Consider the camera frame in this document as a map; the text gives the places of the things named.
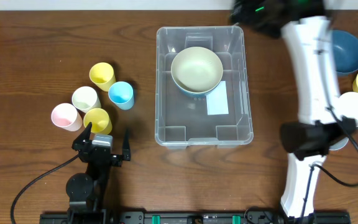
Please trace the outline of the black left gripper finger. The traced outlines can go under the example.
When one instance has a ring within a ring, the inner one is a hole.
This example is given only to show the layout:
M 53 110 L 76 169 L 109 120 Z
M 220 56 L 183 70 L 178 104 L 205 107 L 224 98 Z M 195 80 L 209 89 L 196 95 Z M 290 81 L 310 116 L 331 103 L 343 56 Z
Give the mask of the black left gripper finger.
M 131 149 L 129 144 L 129 130 L 126 129 L 123 143 L 122 143 L 122 160 L 130 161 L 131 160 Z
M 84 149 L 90 143 L 92 122 L 88 123 L 85 130 L 73 141 L 72 149 Z

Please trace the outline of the dark blue top bowl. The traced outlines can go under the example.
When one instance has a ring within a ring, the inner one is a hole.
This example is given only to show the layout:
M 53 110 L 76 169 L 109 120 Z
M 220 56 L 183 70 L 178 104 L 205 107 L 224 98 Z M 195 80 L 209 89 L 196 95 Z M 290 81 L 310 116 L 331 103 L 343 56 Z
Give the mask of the dark blue top bowl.
M 333 30 L 336 72 L 344 77 L 358 71 L 358 38 L 344 30 Z

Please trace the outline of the cream large bowl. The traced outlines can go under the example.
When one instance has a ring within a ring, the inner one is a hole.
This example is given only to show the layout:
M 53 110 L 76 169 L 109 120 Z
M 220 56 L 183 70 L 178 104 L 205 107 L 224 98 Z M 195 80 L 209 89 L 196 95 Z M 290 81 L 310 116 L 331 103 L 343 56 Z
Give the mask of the cream large bowl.
M 172 61 L 173 81 L 186 90 L 207 91 L 223 78 L 223 63 L 211 50 L 189 47 L 179 52 Z

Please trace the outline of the white small bowl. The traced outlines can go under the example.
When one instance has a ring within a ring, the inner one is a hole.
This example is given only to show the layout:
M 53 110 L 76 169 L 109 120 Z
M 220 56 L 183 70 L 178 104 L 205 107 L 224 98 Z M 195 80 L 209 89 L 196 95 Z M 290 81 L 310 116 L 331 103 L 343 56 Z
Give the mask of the white small bowl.
M 347 118 L 354 118 L 358 127 L 358 93 L 347 92 L 339 97 L 340 112 Z

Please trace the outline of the light grey small bowl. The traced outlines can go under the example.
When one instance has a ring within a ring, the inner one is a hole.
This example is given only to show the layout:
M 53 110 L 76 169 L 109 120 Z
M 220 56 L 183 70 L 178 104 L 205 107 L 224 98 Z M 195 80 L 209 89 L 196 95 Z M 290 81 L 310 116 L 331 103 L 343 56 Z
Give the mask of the light grey small bowl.
M 337 151 L 342 149 L 344 146 L 346 146 L 346 144 L 349 142 L 348 138 L 344 138 L 340 141 L 338 141 L 337 143 L 333 144 L 332 146 L 330 146 L 329 150 L 330 151 Z

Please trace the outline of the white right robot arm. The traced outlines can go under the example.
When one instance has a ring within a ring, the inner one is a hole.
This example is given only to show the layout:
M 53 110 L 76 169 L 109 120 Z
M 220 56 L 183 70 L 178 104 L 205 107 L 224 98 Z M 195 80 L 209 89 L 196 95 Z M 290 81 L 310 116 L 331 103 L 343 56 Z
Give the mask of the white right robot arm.
M 157 31 L 155 140 L 184 149 L 236 147 L 254 137 L 241 24 L 282 38 L 298 90 L 298 119 L 280 127 L 288 155 L 282 216 L 275 223 L 339 223 L 313 197 L 329 148 L 356 130 L 339 101 L 331 19 L 322 1 L 236 1 L 231 26 Z

